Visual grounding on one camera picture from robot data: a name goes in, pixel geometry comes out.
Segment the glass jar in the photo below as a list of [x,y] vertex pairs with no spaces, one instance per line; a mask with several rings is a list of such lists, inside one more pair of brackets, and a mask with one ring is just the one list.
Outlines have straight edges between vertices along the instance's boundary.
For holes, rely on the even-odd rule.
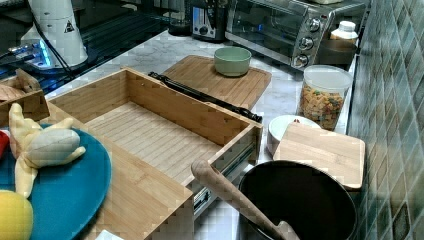
[[337,67],[314,65],[305,68],[297,114],[333,131],[352,82],[352,76]]

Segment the kitchen counter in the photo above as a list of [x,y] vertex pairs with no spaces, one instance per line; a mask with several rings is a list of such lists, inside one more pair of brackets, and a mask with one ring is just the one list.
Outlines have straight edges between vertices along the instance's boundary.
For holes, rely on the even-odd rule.
[[[148,74],[153,71],[163,73],[166,69],[188,55],[213,57],[216,49],[230,46],[227,41],[220,44],[202,42],[191,37],[175,37],[163,32],[152,39],[138,45],[85,75],[73,80],[61,88],[46,95],[52,98],[68,92],[73,88],[85,85],[108,74],[118,71],[122,66]],[[280,115],[295,114],[300,98],[303,72],[286,65],[274,63],[271,59],[255,55],[251,67],[268,71],[272,74],[271,82],[252,109],[253,113],[263,116],[263,133],[258,162],[270,161],[271,154],[266,150],[266,136],[269,122]],[[350,92],[345,101],[342,115],[336,127],[336,132],[345,133],[350,103]],[[238,223],[238,213],[228,204],[216,200],[197,220],[195,224],[195,239],[235,239]]]

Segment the toaster oven knob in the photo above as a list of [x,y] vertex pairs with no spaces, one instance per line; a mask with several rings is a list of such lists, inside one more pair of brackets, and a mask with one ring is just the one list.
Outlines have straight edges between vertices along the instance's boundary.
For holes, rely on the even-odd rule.
[[199,29],[199,33],[200,33],[200,35],[206,35],[206,34],[208,34],[208,28],[205,27],[205,26],[201,27]]
[[299,49],[300,50],[308,50],[314,46],[314,41],[310,37],[304,37],[299,41]]
[[318,18],[309,19],[308,27],[309,31],[316,32],[320,27],[321,21]]
[[294,58],[294,67],[301,68],[308,65],[309,59],[306,55],[300,54]]

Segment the jar lid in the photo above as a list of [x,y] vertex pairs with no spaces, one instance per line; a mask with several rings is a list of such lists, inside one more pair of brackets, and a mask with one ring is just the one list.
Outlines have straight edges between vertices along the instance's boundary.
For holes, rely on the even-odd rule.
[[355,31],[355,23],[349,21],[341,21],[339,25],[339,29],[345,32],[353,32]]
[[327,65],[309,66],[303,77],[309,86],[329,93],[343,92],[353,82],[352,75],[345,70]]

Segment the yellow ball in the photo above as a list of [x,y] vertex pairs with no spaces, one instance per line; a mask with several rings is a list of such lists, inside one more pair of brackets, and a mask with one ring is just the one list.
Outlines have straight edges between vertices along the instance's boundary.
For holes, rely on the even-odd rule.
[[0,240],[28,240],[32,226],[31,203],[20,194],[0,190]]

